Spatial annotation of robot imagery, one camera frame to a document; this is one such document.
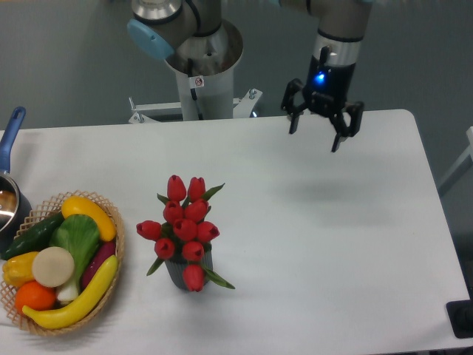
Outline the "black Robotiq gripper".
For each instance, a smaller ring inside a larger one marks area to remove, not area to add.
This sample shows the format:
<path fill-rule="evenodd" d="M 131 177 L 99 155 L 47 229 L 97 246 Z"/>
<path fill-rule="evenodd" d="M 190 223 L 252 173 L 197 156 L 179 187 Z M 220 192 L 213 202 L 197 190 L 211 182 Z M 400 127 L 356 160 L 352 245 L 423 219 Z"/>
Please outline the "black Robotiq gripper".
<path fill-rule="evenodd" d="M 289 133 L 294 134 L 299 125 L 299 116 L 305 109 L 329 118 L 336 135 L 331 152 L 336 152 L 340 144 L 354 137 L 360 130 L 364 112 L 364 102 L 347 102 L 347 93 L 355 70 L 355 64 L 348 66 L 319 65 L 319 60 L 311 58 L 307 81 L 304 85 L 298 78 L 287 83 L 281 110 L 290 119 Z M 295 104 L 295 97 L 302 99 Z"/>

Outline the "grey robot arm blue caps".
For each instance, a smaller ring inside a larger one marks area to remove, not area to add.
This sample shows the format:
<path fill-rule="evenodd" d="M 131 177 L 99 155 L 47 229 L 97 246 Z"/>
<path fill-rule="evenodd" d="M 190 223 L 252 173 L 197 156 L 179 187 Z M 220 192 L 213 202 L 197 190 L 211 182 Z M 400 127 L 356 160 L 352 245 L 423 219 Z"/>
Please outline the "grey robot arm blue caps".
<path fill-rule="evenodd" d="M 281 108 L 295 133 L 308 110 L 327 118 L 336 135 L 332 150 L 355 136 L 364 103 L 347 93 L 372 9 L 371 1 L 277 1 L 319 19 L 307 78 L 289 81 Z M 201 121 L 235 117 L 234 67 L 242 36 L 222 18 L 221 1 L 133 1 L 128 34 L 148 56 L 174 71 L 182 117 Z"/>

